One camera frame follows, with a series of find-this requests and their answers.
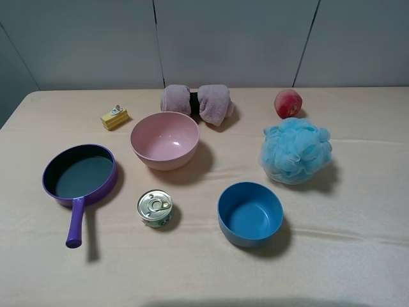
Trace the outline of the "blue plastic bowl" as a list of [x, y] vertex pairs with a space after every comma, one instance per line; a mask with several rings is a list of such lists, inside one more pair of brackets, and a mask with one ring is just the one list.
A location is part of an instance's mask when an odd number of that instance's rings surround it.
[[217, 214], [224, 236], [241, 248], [265, 245], [284, 219], [278, 197], [255, 182], [239, 182], [226, 188], [217, 202]]

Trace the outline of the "pink plastic bowl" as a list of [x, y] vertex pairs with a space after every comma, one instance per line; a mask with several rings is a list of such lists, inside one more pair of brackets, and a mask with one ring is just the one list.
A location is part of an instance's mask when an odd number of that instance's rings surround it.
[[130, 143], [147, 167], [169, 171], [193, 158], [199, 138], [199, 127], [191, 117], [166, 111], [139, 121], [131, 131]]

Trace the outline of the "yellow toy cake slice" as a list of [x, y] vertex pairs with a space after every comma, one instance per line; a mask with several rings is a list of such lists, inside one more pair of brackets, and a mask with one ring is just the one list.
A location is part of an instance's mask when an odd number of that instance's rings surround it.
[[116, 105], [110, 112], [103, 115], [101, 118], [102, 125], [108, 130], [117, 129], [129, 121], [130, 117], [126, 108]]

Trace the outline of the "red peach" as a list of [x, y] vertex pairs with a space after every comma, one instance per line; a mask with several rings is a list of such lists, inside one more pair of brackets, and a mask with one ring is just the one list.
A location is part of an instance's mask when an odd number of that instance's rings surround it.
[[285, 119], [297, 115], [302, 102], [302, 97], [295, 90], [282, 90], [274, 100], [274, 107], [279, 117]]

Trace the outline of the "blue mesh bath sponge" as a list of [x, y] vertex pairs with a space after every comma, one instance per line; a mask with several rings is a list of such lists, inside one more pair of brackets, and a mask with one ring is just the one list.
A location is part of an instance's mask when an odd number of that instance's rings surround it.
[[276, 182], [304, 183], [332, 161], [330, 132], [307, 119], [287, 118], [263, 133], [259, 164]]

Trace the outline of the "purple frying pan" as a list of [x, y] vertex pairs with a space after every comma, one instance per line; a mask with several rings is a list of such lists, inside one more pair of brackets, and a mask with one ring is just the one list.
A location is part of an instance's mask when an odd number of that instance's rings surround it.
[[60, 205], [72, 210], [66, 247], [75, 249], [82, 245], [85, 208], [105, 198], [117, 179], [116, 159], [102, 145], [78, 145], [49, 162], [42, 175], [43, 188]]

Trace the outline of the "small tin can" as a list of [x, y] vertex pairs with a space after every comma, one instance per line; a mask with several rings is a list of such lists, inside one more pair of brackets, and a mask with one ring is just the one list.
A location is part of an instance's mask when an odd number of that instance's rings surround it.
[[171, 195], [160, 189], [144, 193], [137, 202], [137, 213], [146, 226], [163, 227], [173, 216]]

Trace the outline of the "rolled pink towel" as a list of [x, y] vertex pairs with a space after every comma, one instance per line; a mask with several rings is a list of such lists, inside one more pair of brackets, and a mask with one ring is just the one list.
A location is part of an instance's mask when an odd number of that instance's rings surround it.
[[191, 92], [185, 85], [172, 84], [164, 89], [161, 111], [199, 115], [203, 121], [220, 126], [234, 111], [229, 88], [224, 84], [204, 85]]

